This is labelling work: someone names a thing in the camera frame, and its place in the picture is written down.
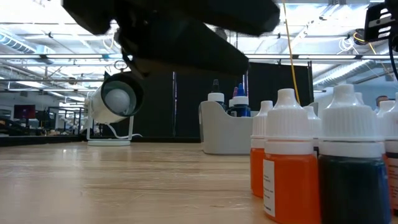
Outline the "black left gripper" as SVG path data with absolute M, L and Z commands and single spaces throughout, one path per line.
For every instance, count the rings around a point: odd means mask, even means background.
M 62 7 L 94 35 L 104 34 L 115 20 L 123 59 L 137 77 L 192 71 L 240 76 L 249 68 L 248 58 L 203 23 L 261 35 L 280 21 L 272 0 L 63 0 Z M 200 22 L 160 19 L 133 26 L 153 13 Z

